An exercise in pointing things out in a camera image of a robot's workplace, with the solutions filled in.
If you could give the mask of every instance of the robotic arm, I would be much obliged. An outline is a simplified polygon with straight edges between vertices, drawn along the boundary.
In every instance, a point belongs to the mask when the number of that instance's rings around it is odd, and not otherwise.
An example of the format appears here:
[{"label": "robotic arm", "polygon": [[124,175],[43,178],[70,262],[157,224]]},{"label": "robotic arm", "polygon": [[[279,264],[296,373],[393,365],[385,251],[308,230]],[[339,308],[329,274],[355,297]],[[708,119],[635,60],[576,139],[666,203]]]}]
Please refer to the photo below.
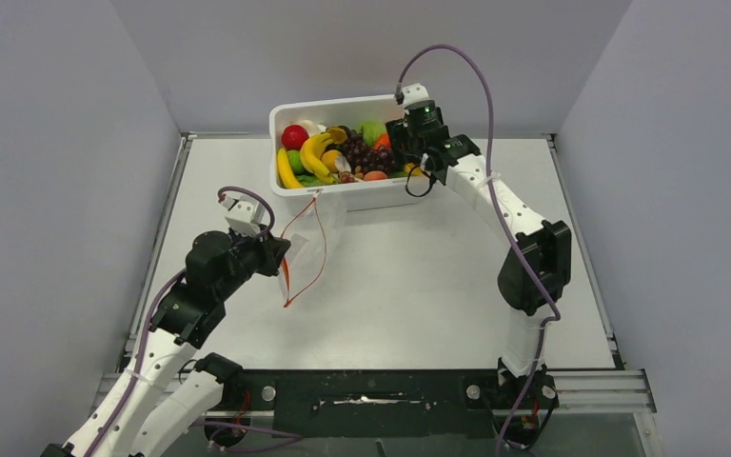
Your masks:
[{"label": "robotic arm", "polygon": [[[494,187],[525,259],[539,272],[551,297],[559,299],[570,281],[571,234],[566,224],[549,223],[498,177],[487,178],[480,150],[465,135],[449,135],[441,109],[424,87],[413,85],[403,92],[408,94],[405,116],[386,123],[395,157],[403,164],[417,164],[430,186],[441,182],[460,194],[505,241],[489,196],[488,187]],[[229,233],[210,231],[195,239],[186,269],[170,280],[165,287],[171,287],[170,291],[146,321],[148,331],[142,333],[133,367],[125,369],[100,407],[65,445],[49,446],[41,457],[158,457],[183,430],[220,403],[224,386],[234,382],[242,367],[210,354],[195,365],[175,393],[155,407],[168,382],[225,317],[225,301],[253,274],[278,274],[290,246],[261,225],[259,202],[243,197],[221,203],[228,209]],[[506,350],[498,362],[499,382],[522,379],[536,367],[543,378],[540,382],[553,387],[552,378],[540,369],[543,358],[534,357],[541,321],[549,309],[512,251],[501,267],[498,287],[513,308]]]}]

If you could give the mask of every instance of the red apple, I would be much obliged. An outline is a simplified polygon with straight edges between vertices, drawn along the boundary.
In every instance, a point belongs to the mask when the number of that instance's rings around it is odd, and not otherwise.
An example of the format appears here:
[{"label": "red apple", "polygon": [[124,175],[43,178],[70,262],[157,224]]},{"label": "red apple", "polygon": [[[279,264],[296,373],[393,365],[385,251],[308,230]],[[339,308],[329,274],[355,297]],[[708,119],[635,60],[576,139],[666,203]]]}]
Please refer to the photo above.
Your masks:
[{"label": "red apple", "polygon": [[309,133],[306,132],[306,129],[293,124],[292,126],[287,126],[282,133],[282,144],[288,150],[299,150],[307,138],[309,138]]}]

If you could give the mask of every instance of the gray wall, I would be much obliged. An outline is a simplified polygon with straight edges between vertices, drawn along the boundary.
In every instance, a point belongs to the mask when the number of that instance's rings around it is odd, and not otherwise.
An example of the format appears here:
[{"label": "gray wall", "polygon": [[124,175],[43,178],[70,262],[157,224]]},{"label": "gray wall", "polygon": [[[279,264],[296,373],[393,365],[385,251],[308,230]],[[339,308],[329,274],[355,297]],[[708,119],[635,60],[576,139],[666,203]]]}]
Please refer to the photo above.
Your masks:
[{"label": "gray wall", "polygon": [[557,147],[669,455],[731,455],[731,2],[634,0]]},{"label": "gray wall", "polygon": [[0,0],[0,457],[88,413],[178,134],[108,0]]},{"label": "gray wall", "polygon": [[[418,50],[483,68],[503,132],[562,124],[631,0],[113,0],[183,130],[267,131],[283,103],[383,94]],[[436,51],[408,75],[454,131],[484,134],[471,69]]]}]

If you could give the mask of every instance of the yellow banana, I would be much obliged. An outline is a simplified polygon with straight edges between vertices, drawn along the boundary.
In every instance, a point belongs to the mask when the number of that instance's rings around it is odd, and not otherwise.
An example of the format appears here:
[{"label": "yellow banana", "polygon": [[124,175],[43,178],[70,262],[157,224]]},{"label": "yellow banana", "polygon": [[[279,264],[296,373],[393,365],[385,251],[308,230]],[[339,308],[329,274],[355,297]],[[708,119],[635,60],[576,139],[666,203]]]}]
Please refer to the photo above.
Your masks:
[{"label": "yellow banana", "polygon": [[295,179],[295,174],[293,174],[292,167],[289,165],[287,149],[281,148],[276,153],[276,166],[279,169],[279,177],[282,178],[282,184],[285,185],[285,188],[300,189],[303,187],[303,185]]},{"label": "yellow banana", "polygon": [[332,137],[328,133],[319,133],[310,136],[301,146],[299,155],[301,157],[301,165],[314,174],[324,184],[332,184],[335,182],[334,176],[329,169],[321,162],[321,154],[324,153],[326,146],[332,143]]}]

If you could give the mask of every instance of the grapes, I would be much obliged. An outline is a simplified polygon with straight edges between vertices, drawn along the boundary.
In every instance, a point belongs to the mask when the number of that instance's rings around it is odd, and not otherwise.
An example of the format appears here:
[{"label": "grapes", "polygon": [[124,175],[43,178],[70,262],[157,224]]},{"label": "grapes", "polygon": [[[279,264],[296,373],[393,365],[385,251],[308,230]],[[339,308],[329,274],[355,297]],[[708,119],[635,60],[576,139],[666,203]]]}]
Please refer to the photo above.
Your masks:
[{"label": "grapes", "polygon": [[363,135],[355,130],[348,135],[341,152],[353,167],[362,167],[363,174],[373,170],[388,173],[400,169],[391,148],[380,145],[372,149],[363,140]]}]

